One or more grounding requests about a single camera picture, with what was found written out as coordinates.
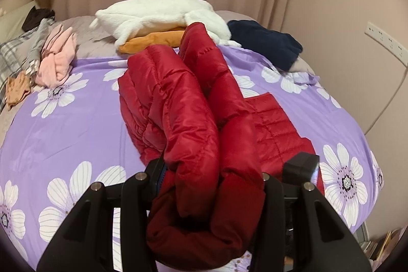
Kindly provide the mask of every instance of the metal screw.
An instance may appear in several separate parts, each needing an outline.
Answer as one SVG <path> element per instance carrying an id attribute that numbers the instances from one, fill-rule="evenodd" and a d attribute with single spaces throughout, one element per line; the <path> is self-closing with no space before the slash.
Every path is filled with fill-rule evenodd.
<path id="1" fill-rule="evenodd" d="M 139 173 L 136 173 L 135 178 L 136 180 L 143 181 L 144 179 L 147 178 L 147 174 L 144 172 L 139 172 Z"/>
<path id="2" fill-rule="evenodd" d="M 96 192 L 101 188 L 102 188 L 102 184 L 100 182 L 94 182 L 93 184 L 91 184 L 91 189 Z"/>
<path id="3" fill-rule="evenodd" d="M 264 181 L 268 181 L 270 177 L 271 176 L 268 173 L 262 172 L 262 178 L 264 178 Z"/>
<path id="4" fill-rule="evenodd" d="M 315 185 L 312 184 L 311 182 L 305 182 L 303 188 L 305 188 L 308 192 L 311 192 L 312 190 L 314 190 Z"/>

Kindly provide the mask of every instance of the red jacket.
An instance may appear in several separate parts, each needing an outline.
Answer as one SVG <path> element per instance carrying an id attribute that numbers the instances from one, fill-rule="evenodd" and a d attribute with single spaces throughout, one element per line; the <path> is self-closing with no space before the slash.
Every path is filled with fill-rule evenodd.
<path id="1" fill-rule="evenodd" d="M 248 248 L 264 202 L 263 172 L 314 153 L 271 94 L 244 99 L 202 23 L 180 52 L 152 45 L 128 60 L 120 107 L 145 163 L 165 147 L 169 168 L 149 214 L 146 239 L 158 261 L 213 269 Z"/>

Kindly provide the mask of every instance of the orange pillow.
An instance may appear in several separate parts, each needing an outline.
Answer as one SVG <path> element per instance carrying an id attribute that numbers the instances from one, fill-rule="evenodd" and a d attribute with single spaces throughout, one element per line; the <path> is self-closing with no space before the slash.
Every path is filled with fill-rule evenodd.
<path id="1" fill-rule="evenodd" d="M 155 32 L 146 36 L 135 37 L 119 47 L 121 53 L 138 53 L 149 45 L 163 44 L 171 47 L 179 47 L 184 34 L 184 27 L 177 27 L 168 32 Z"/>

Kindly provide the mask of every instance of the white power strip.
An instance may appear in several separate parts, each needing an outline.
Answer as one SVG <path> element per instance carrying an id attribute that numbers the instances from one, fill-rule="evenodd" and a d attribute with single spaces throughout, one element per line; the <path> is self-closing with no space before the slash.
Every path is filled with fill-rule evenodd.
<path id="1" fill-rule="evenodd" d="M 366 34 L 385 47 L 385 49 L 397 57 L 405 66 L 408 66 L 408 50 L 395 38 L 377 26 L 374 26 L 371 22 L 367 23 Z"/>

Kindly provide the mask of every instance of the navy blue clothing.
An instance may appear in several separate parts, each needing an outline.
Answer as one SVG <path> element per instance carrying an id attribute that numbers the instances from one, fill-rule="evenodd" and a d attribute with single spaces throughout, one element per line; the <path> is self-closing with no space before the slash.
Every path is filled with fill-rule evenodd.
<path id="1" fill-rule="evenodd" d="M 289 71 L 303 47 L 291 35 L 268 30 L 254 20 L 228 22 L 233 41 L 244 49 L 260 53 L 274 66 Z"/>

